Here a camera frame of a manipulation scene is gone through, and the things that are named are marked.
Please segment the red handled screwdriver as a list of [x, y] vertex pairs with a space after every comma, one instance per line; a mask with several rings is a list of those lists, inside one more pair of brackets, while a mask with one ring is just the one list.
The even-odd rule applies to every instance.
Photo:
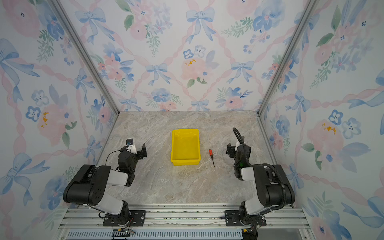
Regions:
[[210, 154], [210, 158], [211, 158], [211, 161], [213, 163], [213, 166], [215, 167], [215, 162], [214, 162], [214, 156], [213, 156], [213, 151], [212, 149], [209, 149], [209, 154]]

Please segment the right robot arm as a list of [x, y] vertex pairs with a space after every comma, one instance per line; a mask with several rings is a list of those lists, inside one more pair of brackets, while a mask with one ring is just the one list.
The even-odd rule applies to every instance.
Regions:
[[251, 147], [239, 142], [235, 146], [227, 145], [226, 154], [234, 159], [235, 177], [240, 181], [253, 182], [256, 187], [255, 195], [239, 206], [239, 213], [227, 219], [249, 225], [270, 212], [295, 203], [293, 187], [282, 166], [250, 164]]

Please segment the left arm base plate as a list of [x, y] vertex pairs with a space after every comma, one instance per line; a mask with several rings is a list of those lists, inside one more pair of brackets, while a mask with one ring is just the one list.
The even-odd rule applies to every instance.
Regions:
[[129, 210], [120, 215], [106, 214], [103, 221], [104, 227], [142, 227], [146, 218], [145, 210]]

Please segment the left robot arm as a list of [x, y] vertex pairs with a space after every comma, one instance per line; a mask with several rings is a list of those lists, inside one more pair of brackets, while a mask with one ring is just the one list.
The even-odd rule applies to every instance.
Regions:
[[118, 152], [117, 170], [108, 165], [83, 165], [64, 190], [63, 200], [70, 204], [88, 205], [108, 217], [127, 218], [130, 213], [128, 203], [106, 193], [106, 188], [109, 185], [131, 186], [137, 163], [147, 157], [147, 149], [143, 144], [137, 150], [133, 139], [127, 139], [126, 145]]

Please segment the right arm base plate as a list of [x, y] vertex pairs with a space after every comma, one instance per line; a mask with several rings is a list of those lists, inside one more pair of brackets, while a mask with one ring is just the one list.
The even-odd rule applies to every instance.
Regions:
[[266, 227], [267, 222], [264, 216], [241, 214], [239, 210], [224, 211], [224, 216], [220, 217], [225, 220], [227, 227]]

